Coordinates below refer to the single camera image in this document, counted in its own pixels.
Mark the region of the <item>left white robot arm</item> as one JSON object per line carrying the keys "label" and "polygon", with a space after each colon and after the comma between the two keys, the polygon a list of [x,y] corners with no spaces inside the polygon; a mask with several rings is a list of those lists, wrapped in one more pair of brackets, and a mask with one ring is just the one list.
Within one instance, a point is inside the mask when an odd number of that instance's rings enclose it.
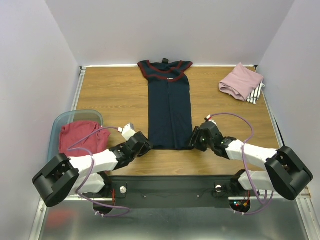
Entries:
{"label": "left white robot arm", "polygon": [[67,157],[59,153],[33,177],[32,183],[51,208],[75,194],[87,176],[124,168],[152,148],[152,143],[139,131],[126,142],[92,156]]}

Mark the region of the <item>navy basketball tank top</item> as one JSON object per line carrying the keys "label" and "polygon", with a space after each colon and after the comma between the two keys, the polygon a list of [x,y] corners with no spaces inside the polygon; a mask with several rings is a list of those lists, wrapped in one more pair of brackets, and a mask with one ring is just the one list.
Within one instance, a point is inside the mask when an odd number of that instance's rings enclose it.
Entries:
{"label": "navy basketball tank top", "polygon": [[148,85],[148,139],[155,150],[190,150],[193,134],[190,83],[185,71],[191,61],[137,63]]}

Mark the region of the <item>maroon red tank top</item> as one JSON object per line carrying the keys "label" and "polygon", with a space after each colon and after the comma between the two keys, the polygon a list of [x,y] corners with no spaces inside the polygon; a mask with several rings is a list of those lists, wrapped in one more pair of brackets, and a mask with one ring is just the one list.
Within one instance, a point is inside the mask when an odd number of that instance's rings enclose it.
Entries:
{"label": "maroon red tank top", "polygon": [[[107,149],[111,133],[108,129],[100,130],[101,128],[102,126],[98,122],[90,120],[78,120],[63,125],[59,135],[59,153],[65,154],[67,157],[82,157],[88,155],[88,152],[85,150],[76,149],[68,151],[69,148],[85,148],[92,154],[103,152]],[[73,146],[84,137],[87,138]]]}

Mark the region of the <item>blue plastic bin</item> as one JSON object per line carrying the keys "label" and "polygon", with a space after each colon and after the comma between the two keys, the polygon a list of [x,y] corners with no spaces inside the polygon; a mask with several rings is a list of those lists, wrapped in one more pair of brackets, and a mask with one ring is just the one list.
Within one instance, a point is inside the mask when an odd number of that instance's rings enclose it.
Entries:
{"label": "blue plastic bin", "polygon": [[59,153],[59,138],[62,126],[76,121],[94,121],[98,122],[101,126],[104,123],[103,116],[98,111],[92,109],[73,110],[59,115],[52,126],[47,162]]}

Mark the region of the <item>folded pink tank top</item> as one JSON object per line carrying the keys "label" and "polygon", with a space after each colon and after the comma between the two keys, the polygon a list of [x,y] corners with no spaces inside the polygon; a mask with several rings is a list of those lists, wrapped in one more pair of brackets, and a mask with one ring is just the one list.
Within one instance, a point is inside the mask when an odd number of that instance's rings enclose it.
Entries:
{"label": "folded pink tank top", "polygon": [[250,93],[257,88],[264,77],[239,63],[231,73],[229,73],[218,84],[222,93],[228,94],[236,100],[246,102]]}

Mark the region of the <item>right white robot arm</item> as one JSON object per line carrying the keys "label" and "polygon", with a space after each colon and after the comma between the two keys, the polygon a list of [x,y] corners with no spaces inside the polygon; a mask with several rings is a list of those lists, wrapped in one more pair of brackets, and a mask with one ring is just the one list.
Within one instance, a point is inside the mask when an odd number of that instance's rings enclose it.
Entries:
{"label": "right white robot arm", "polygon": [[263,148],[224,137],[213,120],[194,128],[189,145],[202,152],[210,149],[221,158],[242,161],[244,167],[251,164],[260,168],[244,169],[233,177],[230,189],[235,195],[248,190],[273,191],[293,201],[313,180],[311,171],[290,147]]}

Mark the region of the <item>striped white folded tank top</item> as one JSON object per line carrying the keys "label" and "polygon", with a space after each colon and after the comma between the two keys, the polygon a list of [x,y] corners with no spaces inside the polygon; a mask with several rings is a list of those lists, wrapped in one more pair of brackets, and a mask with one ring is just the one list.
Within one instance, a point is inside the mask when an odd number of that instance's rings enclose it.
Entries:
{"label": "striped white folded tank top", "polygon": [[265,87],[265,84],[263,83],[263,81],[260,82],[260,84],[257,86],[257,88],[255,88],[247,97],[246,101],[248,103],[251,103],[253,105],[257,104],[257,101],[259,100],[262,90]]}

